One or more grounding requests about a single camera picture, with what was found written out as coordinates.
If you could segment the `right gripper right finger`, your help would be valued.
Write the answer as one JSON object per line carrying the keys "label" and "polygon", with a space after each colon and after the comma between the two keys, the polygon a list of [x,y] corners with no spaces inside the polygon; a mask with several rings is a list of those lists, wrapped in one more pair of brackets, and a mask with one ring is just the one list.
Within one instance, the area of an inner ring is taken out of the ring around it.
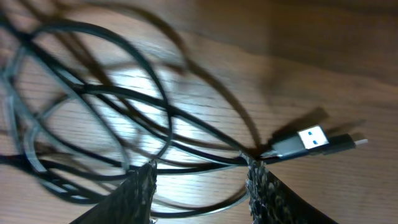
{"label": "right gripper right finger", "polygon": [[254,224],[336,224],[280,181],[263,161],[241,153],[248,164],[246,190]]}

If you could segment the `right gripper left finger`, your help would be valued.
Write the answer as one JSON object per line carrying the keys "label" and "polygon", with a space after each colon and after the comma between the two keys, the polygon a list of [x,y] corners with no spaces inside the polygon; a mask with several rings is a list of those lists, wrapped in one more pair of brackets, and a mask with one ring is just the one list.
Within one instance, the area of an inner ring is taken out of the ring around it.
{"label": "right gripper left finger", "polygon": [[150,161],[71,224],[150,224],[156,182],[157,163]]}

